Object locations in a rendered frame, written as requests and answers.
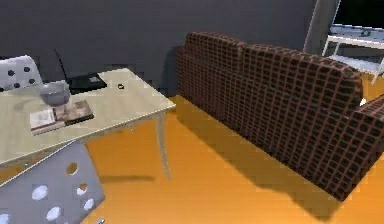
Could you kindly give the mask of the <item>pale wooden table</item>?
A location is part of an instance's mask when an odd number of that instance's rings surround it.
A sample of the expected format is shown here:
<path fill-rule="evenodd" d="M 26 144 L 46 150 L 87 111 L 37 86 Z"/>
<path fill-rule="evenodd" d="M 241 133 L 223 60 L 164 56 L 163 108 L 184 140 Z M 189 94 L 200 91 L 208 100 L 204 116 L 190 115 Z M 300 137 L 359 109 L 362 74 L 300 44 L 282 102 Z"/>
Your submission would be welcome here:
<path fill-rule="evenodd" d="M 167 176 L 170 168 L 164 142 L 165 115 L 175 104 L 128 69 L 102 72 L 107 87 L 73 95 L 73 101 L 86 100 L 94 118 L 75 125 L 34 136 L 29 115 L 44 110 L 37 86 L 0 93 L 0 174 L 12 167 L 24 169 L 63 145 L 87 142 L 145 120 L 157 121 L 157 142 Z"/>

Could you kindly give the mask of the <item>dark red checked sofa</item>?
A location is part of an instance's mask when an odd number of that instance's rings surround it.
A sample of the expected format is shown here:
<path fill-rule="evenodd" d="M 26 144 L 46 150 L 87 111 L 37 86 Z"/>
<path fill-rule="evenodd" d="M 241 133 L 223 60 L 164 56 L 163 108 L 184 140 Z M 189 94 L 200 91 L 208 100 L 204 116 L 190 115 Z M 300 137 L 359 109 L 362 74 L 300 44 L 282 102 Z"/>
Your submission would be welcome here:
<path fill-rule="evenodd" d="M 183 98 L 339 201 L 384 154 L 384 94 L 345 63 L 190 32 L 176 69 Z"/>

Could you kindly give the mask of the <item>black laptop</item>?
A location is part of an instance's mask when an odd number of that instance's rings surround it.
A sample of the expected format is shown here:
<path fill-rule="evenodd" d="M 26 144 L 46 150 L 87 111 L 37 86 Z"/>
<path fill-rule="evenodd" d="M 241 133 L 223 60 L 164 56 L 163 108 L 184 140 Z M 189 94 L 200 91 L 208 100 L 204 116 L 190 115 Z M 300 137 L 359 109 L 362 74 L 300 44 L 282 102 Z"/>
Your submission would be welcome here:
<path fill-rule="evenodd" d="M 65 82 L 68 84 L 70 93 L 72 95 L 107 87 L 107 84 L 100 78 L 97 73 L 88 73 L 87 75 L 69 77 L 67 75 L 62 58 L 57 50 L 55 50 L 55 54 L 60 63 Z"/>

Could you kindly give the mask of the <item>brown and white book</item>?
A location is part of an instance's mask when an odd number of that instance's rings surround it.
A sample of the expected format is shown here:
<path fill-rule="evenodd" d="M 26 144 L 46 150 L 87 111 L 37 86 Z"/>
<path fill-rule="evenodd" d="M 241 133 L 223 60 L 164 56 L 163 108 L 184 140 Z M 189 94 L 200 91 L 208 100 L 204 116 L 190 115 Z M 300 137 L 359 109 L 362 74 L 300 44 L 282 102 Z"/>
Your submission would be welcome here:
<path fill-rule="evenodd" d="M 34 136 L 93 119 L 94 114 L 86 100 L 70 102 L 30 114 Z"/>

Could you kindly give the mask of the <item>grey bowl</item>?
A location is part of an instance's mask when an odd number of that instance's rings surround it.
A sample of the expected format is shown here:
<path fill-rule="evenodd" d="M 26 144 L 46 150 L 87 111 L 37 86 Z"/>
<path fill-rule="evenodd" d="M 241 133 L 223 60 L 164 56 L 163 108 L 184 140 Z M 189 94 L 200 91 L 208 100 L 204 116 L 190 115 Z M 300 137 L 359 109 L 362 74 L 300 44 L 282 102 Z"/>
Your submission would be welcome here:
<path fill-rule="evenodd" d="M 51 107 L 67 104 L 71 96 L 69 86 L 66 82 L 43 84 L 40 87 L 39 93 L 41 100 Z"/>

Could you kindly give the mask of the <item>grey chair with holes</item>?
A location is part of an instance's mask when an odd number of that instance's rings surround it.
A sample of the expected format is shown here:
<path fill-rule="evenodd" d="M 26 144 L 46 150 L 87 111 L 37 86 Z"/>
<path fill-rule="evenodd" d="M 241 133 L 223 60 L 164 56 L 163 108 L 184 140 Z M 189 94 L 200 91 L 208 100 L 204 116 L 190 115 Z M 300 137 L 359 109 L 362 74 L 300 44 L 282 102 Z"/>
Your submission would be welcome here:
<path fill-rule="evenodd" d="M 42 83 L 37 65 L 30 56 L 0 60 L 0 92 Z"/>
<path fill-rule="evenodd" d="M 72 141 L 0 185 L 0 224 L 80 224 L 104 199 L 87 148 Z"/>

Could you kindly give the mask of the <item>white shelf table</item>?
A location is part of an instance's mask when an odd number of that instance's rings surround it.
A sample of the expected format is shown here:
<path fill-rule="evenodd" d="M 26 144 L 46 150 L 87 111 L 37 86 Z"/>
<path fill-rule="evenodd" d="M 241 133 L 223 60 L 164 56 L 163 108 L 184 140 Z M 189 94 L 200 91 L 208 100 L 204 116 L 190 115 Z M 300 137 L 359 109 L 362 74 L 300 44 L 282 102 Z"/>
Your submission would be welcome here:
<path fill-rule="evenodd" d="M 333 24 L 327 35 L 322 56 L 326 55 L 330 43 L 335 43 L 335 49 L 329 58 L 346 63 L 360 72 L 371 74 L 372 85 L 384 75 L 384 57 L 380 63 L 374 63 L 338 54 L 341 45 L 384 50 L 384 28 Z"/>

